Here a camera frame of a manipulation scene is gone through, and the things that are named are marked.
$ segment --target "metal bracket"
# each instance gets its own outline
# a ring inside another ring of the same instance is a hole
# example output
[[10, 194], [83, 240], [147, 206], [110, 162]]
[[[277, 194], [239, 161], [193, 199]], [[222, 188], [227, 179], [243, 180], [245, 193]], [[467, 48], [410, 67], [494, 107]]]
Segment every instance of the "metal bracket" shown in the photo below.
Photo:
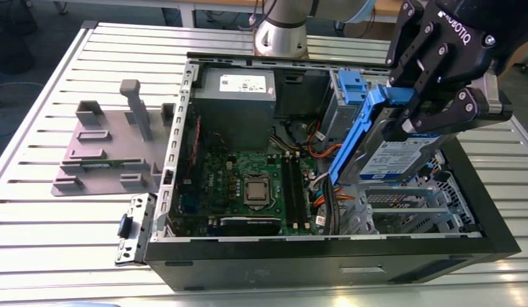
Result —
[[145, 247], [150, 238], [155, 201], [157, 196], [151, 193], [134, 195], [130, 199], [129, 209], [121, 218], [117, 231], [121, 238], [115, 256], [117, 267], [145, 265]]

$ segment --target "case screw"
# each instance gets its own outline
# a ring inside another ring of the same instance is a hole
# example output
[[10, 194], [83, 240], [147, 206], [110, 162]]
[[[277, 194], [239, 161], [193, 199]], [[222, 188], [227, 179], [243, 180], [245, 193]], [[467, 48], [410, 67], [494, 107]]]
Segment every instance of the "case screw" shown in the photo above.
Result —
[[495, 39], [491, 35], [485, 36], [485, 46], [490, 47], [495, 44]]

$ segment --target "label sticker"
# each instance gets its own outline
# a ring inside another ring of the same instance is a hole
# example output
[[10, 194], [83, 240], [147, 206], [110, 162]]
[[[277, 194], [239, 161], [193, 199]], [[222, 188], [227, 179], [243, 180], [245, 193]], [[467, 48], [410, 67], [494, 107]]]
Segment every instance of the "label sticker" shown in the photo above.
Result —
[[359, 178], [371, 180], [398, 177], [421, 156], [419, 149], [437, 139], [435, 134], [418, 134], [405, 142], [383, 141], [359, 172]]
[[325, 217], [315, 216], [314, 224], [317, 224], [319, 226], [325, 226]]
[[219, 91], [265, 93], [265, 76], [262, 75], [222, 75]]
[[325, 135], [318, 130], [314, 132], [314, 136], [315, 136], [317, 139], [323, 141]]

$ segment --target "ram slot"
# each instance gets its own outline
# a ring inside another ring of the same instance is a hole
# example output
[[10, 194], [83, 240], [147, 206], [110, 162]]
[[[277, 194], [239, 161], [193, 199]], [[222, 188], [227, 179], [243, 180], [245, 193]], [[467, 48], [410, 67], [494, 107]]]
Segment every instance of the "ram slot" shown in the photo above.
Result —
[[299, 229], [309, 229], [309, 220], [306, 219], [306, 203], [303, 197], [303, 176], [301, 174], [298, 159], [291, 159], [290, 162], [290, 180], [297, 225]]
[[282, 195], [286, 210], [286, 226], [290, 228], [297, 228], [295, 202], [294, 193], [291, 191], [290, 157], [282, 157], [279, 163], [279, 169], [282, 172]]

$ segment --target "blue drive bracket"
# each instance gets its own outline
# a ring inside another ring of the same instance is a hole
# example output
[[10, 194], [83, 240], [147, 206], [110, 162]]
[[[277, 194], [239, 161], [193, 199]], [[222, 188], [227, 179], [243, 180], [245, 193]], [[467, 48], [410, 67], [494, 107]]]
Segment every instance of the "blue drive bracket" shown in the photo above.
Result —
[[362, 104], [367, 96], [367, 83], [363, 81], [359, 72], [339, 70], [337, 72], [338, 82], [345, 95], [345, 104]]
[[387, 88], [379, 84], [367, 92], [358, 117], [353, 121], [353, 127], [327, 170], [333, 184], [339, 177], [342, 166], [349, 162], [350, 153], [355, 150], [362, 136], [371, 128], [371, 118], [374, 118], [373, 113], [375, 112], [375, 107], [379, 104], [403, 106], [407, 104], [413, 93], [414, 91], [411, 88]]

